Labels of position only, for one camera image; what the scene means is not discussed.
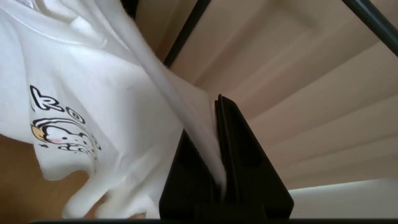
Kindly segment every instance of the wooden floor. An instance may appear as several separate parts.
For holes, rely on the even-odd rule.
[[[2,135],[0,152],[2,223],[61,219],[63,206],[88,178],[84,172],[75,172],[63,180],[44,180],[33,147]],[[93,211],[86,218],[93,218]]]

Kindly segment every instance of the cartoon character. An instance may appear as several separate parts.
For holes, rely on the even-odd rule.
[[[61,150],[84,153],[90,156],[93,162],[98,162],[96,150],[101,150],[100,144],[76,121],[66,118],[43,118],[33,121],[31,128],[38,140],[59,145],[58,149]]]

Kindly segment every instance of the cartoon print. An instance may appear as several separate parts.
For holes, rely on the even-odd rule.
[[[86,121],[75,110],[66,106],[63,109],[60,103],[51,96],[45,96],[34,86],[30,86],[30,92],[36,109],[44,111],[56,110],[66,113],[73,119],[68,118],[40,118],[32,122],[32,133],[39,141],[40,147],[48,148],[51,145],[58,149],[74,153],[84,153],[94,162],[98,162],[97,152],[101,146],[96,138],[89,133],[82,124]]]
[[[96,150],[101,150],[97,140],[76,121],[66,118],[43,118],[33,121],[33,135],[40,141],[58,145],[58,149],[84,153],[98,161]]]

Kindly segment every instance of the beige curtain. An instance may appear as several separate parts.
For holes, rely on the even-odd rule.
[[[139,2],[159,58],[195,3]],[[341,1],[212,0],[171,69],[238,104],[288,189],[398,176],[398,58]]]

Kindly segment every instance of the white shirt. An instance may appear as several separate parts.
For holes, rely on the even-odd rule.
[[[80,218],[157,205],[182,129],[225,186],[205,92],[155,59],[119,1],[0,2],[0,133],[34,145],[43,175],[90,178],[66,204]]]

